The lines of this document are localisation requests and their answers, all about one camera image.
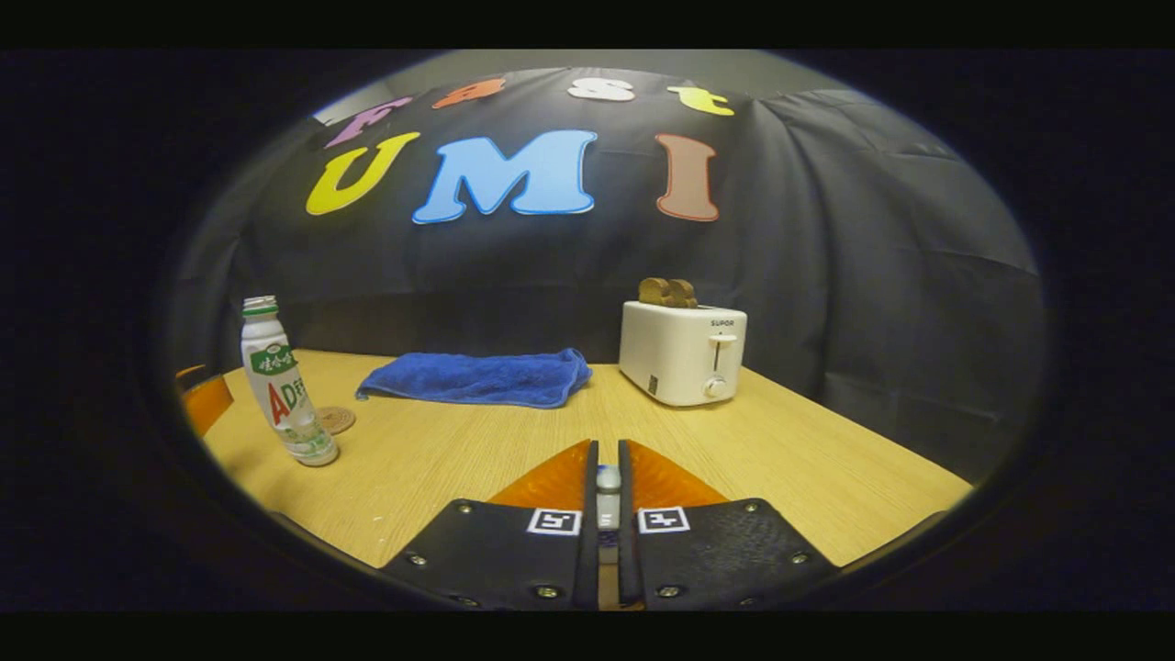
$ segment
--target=yellow letter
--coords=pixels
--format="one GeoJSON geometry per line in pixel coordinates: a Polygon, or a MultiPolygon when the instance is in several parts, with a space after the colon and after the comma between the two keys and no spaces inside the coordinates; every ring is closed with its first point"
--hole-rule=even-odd
{"type": "Polygon", "coordinates": [[[391,161],[396,160],[404,144],[419,136],[421,134],[417,131],[404,133],[376,144],[375,148],[378,151],[371,158],[371,164],[368,166],[367,171],[363,173],[363,176],[358,181],[342,190],[338,189],[338,182],[343,178],[347,168],[351,167],[351,163],[355,162],[355,158],[367,153],[367,147],[361,147],[334,157],[327,163],[327,171],[322,173],[318,182],[314,186],[314,190],[310,190],[310,196],[306,200],[306,213],[323,215],[336,211],[367,195],[383,178],[388,168],[391,167],[391,161]]]}
{"type": "Polygon", "coordinates": [[[670,92],[677,92],[682,102],[686,107],[714,115],[732,115],[734,110],[716,106],[714,101],[726,102],[726,96],[711,94],[700,87],[666,87],[670,92]]]}

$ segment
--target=colorful foam letter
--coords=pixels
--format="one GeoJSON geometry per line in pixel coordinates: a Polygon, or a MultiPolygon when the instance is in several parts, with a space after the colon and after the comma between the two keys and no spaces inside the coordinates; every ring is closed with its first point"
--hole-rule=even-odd
{"type": "Polygon", "coordinates": [[[669,186],[657,200],[666,215],[697,220],[718,220],[718,207],[710,201],[709,162],[716,155],[705,142],[659,133],[657,141],[669,151],[669,186]]]}
{"type": "Polygon", "coordinates": [[[461,89],[454,89],[448,96],[441,99],[436,103],[432,103],[432,109],[435,110],[437,108],[444,108],[462,101],[469,101],[470,99],[481,99],[483,96],[497,94],[498,92],[502,92],[502,86],[505,83],[506,80],[504,77],[491,77],[490,80],[466,85],[461,89]]]}
{"type": "Polygon", "coordinates": [[[724,108],[721,106],[716,106],[714,101],[726,102],[726,96],[719,96],[717,94],[711,94],[700,87],[666,87],[670,92],[677,92],[678,97],[682,100],[686,107],[693,108],[696,110],[701,110],[704,113],[710,113],[714,115],[730,116],[734,114],[734,110],[730,108],[724,108]]]}
{"type": "Polygon", "coordinates": [[[521,214],[584,213],[596,201],[583,189],[583,156],[596,140],[590,130],[549,130],[539,134],[511,158],[489,137],[470,137],[444,144],[444,156],[429,200],[412,214],[419,224],[456,220],[465,213],[457,195],[465,182],[477,210],[494,213],[523,176],[526,187],[510,202],[521,214]]]}
{"type": "Polygon", "coordinates": [[[347,171],[347,168],[351,167],[355,158],[367,153],[367,147],[352,149],[331,158],[327,163],[325,171],[318,177],[318,182],[314,184],[314,190],[310,190],[310,196],[306,200],[306,213],[310,215],[328,214],[365,195],[383,178],[384,173],[391,167],[391,161],[396,160],[404,144],[419,136],[421,134],[416,131],[404,133],[376,144],[376,155],[371,158],[371,164],[368,166],[367,171],[360,176],[358,181],[342,190],[338,189],[338,182],[343,178],[343,173],[347,171]]]}
{"type": "Polygon", "coordinates": [[[599,99],[600,101],[631,101],[637,97],[629,92],[632,86],[623,80],[610,77],[580,77],[568,88],[568,94],[577,99],[599,99]]]}
{"type": "Polygon", "coordinates": [[[395,101],[390,101],[388,103],[381,103],[374,108],[363,110],[362,113],[355,115],[354,119],[351,119],[351,123],[348,123],[347,128],[344,128],[342,133],[340,133],[330,142],[327,142],[327,146],[323,147],[323,149],[328,149],[341,142],[347,142],[351,137],[357,137],[361,133],[363,133],[363,127],[371,126],[372,123],[382,120],[383,117],[388,116],[388,113],[390,113],[392,108],[407,106],[411,100],[412,100],[411,96],[404,96],[403,99],[396,99],[395,101]]]}

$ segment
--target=black cloth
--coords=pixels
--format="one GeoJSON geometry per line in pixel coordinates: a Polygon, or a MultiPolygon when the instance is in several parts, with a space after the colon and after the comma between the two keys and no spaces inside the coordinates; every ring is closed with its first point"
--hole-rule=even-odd
{"type": "Polygon", "coordinates": [[[773,99],[733,92],[733,116],[686,107],[687,80],[612,69],[502,74],[484,99],[434,109],[421,93],[362,135],[313,120],[248,163],[208,213],[179,283],[176,369],[240,366],[241,299],[275,294],[295,348],[400,356],[579,350],[616,363],[620,310],[647,276],[748,315],[744,365],[938,463],[987,474],[1034,403],[1045,304],[1033,252],[983,177],[916,123],[855,92],[773,99]],[[577,99],[580,77],[637,97],[577,99]],[[442,156],[476,136],[511,156],[557,129],[598,134],[583,157],[582,214],[522,215],[509,200],[417,224],[442,156]],[[325,163],[419,131],[355,203],[310,215],[325,163]],[[705,142],[713,222],[663,214],[660,133],[705,142]]]}

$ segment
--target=bottle label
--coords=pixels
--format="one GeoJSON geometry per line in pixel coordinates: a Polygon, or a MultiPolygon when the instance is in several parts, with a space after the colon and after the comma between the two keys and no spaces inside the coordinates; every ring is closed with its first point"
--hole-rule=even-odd
{"type": "Polygon", "coordinates": [[[293,370],[297,365],[289,345],[278,345],[276,343],[266,348],[264,351],[250,356],[249,363],[253,364],[254,372],[264,375],[266,377],[281,375],[282,372],[293,370]]]}
{"type": "Polygon", "coordinates": [[[249,366],[258,377],[268,378],[262,409],[290,454],[310,459],[331,452],[334,439],[318,423],[289,345],[275,343],[249,355],[249,366]]]}

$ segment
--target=bottle cap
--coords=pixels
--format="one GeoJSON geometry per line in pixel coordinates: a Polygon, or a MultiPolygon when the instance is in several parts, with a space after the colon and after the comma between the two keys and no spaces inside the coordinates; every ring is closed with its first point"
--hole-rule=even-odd
{"type": "Polygon", "coordinates": [[[244,298],[244,304],[241,306],[241,313],[246,316],[274,311],[277,311],[277,296],[251,296],[244,298]]]}

